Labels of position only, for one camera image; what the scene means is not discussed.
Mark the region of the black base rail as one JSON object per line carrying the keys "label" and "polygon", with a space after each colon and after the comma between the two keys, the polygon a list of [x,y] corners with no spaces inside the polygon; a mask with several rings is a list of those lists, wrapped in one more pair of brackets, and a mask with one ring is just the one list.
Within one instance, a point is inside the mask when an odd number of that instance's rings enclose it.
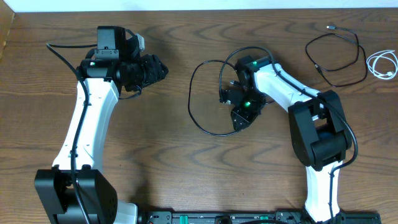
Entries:
{"label": "black base rail", "polygon": [[[343,213],[340,212],[333,219],[325,223],[337,224],[381,224],[378,213]],[[138,224],[243,224],[243,223],[315,223],[310,215],[298,210],[279,210],[267,213],[178,213],[171,211],[139,212]]]}

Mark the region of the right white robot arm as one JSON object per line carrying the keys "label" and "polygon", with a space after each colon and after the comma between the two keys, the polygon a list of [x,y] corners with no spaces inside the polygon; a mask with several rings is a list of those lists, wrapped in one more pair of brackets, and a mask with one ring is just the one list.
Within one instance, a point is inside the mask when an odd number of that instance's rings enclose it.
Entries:
{"label": "right white robot arm", "polygon": [[271,97],[288,114],[295,155],[306,168],[305,211],[315,223],[335,221],[338,175],[353,143],[339,96],[320,92],[290,76],[270,57],[238,59],[234,69],[238,90],[222,90],[220,100],[231,103],[233,128],[246,129]]}

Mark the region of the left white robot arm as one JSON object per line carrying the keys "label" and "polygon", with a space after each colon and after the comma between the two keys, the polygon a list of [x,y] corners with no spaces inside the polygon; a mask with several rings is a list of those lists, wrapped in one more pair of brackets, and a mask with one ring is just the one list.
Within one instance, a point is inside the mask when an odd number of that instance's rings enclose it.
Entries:
{"label": "left white robot arm", "polygon": [[121,93],[130,98],[163,80],[168,68],[145,54],[144,38],[119,26],[99,26],[97,42],[72,72],[77,97],[65,141],[51,168],[40,169],[34,186],[51,223],[145,223],[135,204],[118,199],[103,175],[109,121]]}

